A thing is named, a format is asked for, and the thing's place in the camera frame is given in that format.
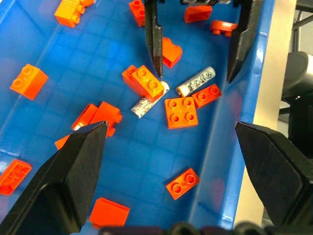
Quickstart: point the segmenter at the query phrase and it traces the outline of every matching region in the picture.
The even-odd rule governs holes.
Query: grid pattern
[[[137,119],[130,109],[140,97],[124,84],[121,74],[131,64],[146,65],[151,71],[153,65],[144,28],[137,27],[128,2],[98,0],[74,29],[56,29],[38,62],[49,80],[34,101],[19,98],[0,139],[0,151],[14,153],[34,165],[35,171],[56,151],[54,142],[72,132],[71,125],[87,104],[108,102],[121,110],[123,119],[106,141],[93,203],[105,197],[130,207],[126,225],[168,228],[188,218],[195,190],[173,200],[165,185],[189,167],[200,174],[214,104],[198,111],[198,126],[168,130],[164,99],[177,97],[175,87],[207,66],[217,73],[208,85],[221,85],[219,74],[226,71],[221,62],[227,56],[229,39],[212,36],[209,23],[214,19],[234,22],[237,11],[231,5],[216,6],[208,22],[185,24],[185,7],[179,1],[159,6],[163,35],[179,45],[183,54],[173,69],[164,66],[170,91]],[[89,230],[87,224],[83,231]]]

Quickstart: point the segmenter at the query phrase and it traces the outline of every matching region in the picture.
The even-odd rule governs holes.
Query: blue bin
[[[6,216],[38,168],[56,151],[54,142],[72,132],[71,125],[87,104],[101,101],[118,107],[122,121],[106,141],[100,178],[93,199],[104,197],[129,207],[126,225],[169,228],[177,221],[196,227],[233,226],[244,161],[234,131],[238,120],[252,122],[274,0],[264,0],[255,43],[236,79],[226,83],[229,38],[210,33],[217,19],[237,22],[240,8],[213,7],[209,20],[186,24],[178,0],[158,5],[163,35],[182,50],[172,68],[164,66],[170,85],[165,98],[177,97],[175,87],[211,66],[223,96],[198,110],[199,124],[167,128],[164,99],[142,119],[130,109],[139,97],[124,84],[129,66],[153,71],[129,0],[98,0],[86,9],[75,28],[59,25],[54,12],[60,0],[3,0],[0,3],[0,172],[20,159],[30,174],[11,196],[0,195],[0,220]],[[49,77],[34,101],[9,89],[26,63]],[[178,200],[165,185],[187,168],[201,182]],[[80,234],[96,234],[86,222]]]

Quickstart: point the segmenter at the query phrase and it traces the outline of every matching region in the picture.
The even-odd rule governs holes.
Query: plastic container
[[[128,1],[98,0],[75,28],[57,23],[53,14],[59,2],[0,3],[0,171],[14,158],[33,167],[10,197],[0,195],[1,221],[86,105],[105,101],[118,107],[123,119],[106,141],[93,203],[104,197],[129,207],[126,225],[168,228],[185,220],[197,227],[231,228],[244,169],[234,126],[253,121],[274,0],[263,2],[256,41],[231,84],[226,83],[230,39],[212,35],[210,23],[235,23],[240,8],[217,4],[209,20],[186,24],[179,1],[159,4],[163,35],[183,53],[172,69],[163,66],[171,89],[141,119],[130,111],[139,97],[121,74],[130,65],[151,71],[153,65],[144,28],[136,25]],[[49,77],[34,101],[9,89],[26,63]],[[223,96],[198,110],[198,126],[169,130],[164,99],[177,97],[175,87],[208,66],[216,77],[207,85],[216,83]],[[199,185],[173,200],[166,184],[190,167]],[[87,222],[81,234],[96,230]]]

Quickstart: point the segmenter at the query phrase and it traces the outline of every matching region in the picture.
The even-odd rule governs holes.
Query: orange lego brick
[[[203,90],[194,93],[192,97],[195,100],[196,108],[201,108],[202,106],[211,103],[222,95],[219,87],[216,84],[204,88]]]
[[[134,85],[150,102],[163,95],[164,86],[144,65],[133,72],[132,77]]]
[[[87,107],[82,111],[82,113],[79,115],[77,120],[72,125],[72,129],[76,131],[82,126],[87,126],[91,122],[97,110],[98,108],[93,104],[87,105]]]
[[[180,60],[182,49],[169,38],[163,38],[162,45],[163,63],[171,69]]]
[[[54,144],[55,144],[55,146],[57,147],[58,150],[63,147],[65,142],[68,140],[68,138],[69,138],[69,135],[63,137],[62,139],[59,139],[58,141],[55,141]]]
[[[80,3],[83,5],[83,6],[91,6],[95,3],[96,1],[95,0],[80,0]]]
[[[111,137],[115,132],[114,125],[116,123],[120,123],[122,117],[123,116],[121,115],[121,112],[118,108],[115,108],[114,106],[106,102],[102,102],[96,114],[93,116],[90,124],[100,121],[107,121],[108,122],[107,137]]]
[[[129,8],[134,16],[134,19],[138,27],[145,25],[145,6],[141,0],[134,0],[129,3]]]
[[[175,180],[170,182],[166,186],[166,188],[170,192],[174,200],[176,200],[199,182],[200,179],[198,178],[198,176],[195,174],[193,169],[189,168]]]
[[[39,68],[26,64],[18,77],[13,81],[10,89],[34,100],[47,80],[48,76]]]
[[[122,227],[130,209],[105,198],[98,198],[93,206],[89,221],[93,227]]]
[[[0,194],[11,195],[30,170],[30,164],[14,159],[0,176]]]
[[[186,23],[205,21],[210,18],[211,6],[189,6],[185,10],[184,19]]]
[[[211,30],[214,35],[220,35],[221,32],[224,33],[226,37],[230,37],[233,30],[237,28],[236,23],[228,23],[223,21],[213,21],[211,24]]]
[[[192,97],[166,99],[165,112],[169,129],[198,124],[195,102]]]
[[[85,7],[80,0],[62,0],[54,16],[59,24],[74,28],[80,22]]]
[[[139,96],[144,96],[143,93],[140,92],[140,90],[138,89],[138,87],[136,87],[136,85],[133,82],[133,77],[132,77],[132,73],[135,72],[137,70],[137,68],[134,65],[130,65],[128,67],[128,69],[126,69],[123,73],[122,73],[122,77],[123,77],[123,81],[134,91],[136,92]]]

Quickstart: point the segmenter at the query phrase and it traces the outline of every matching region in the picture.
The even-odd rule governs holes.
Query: battery label
[[[135,113],[138,118],[142,118],[169,90],[170,87],[164,81],[160,82],[164,86],[163,95],[155,102],[150,102],[147,98],[143,97],[138,103],[132,107],[131,111]]]
[[[207,67],[178,86],[176,92],[181,95],[181,97],[186,97],[213,77],[215,77],[215,70],[212,67]]]

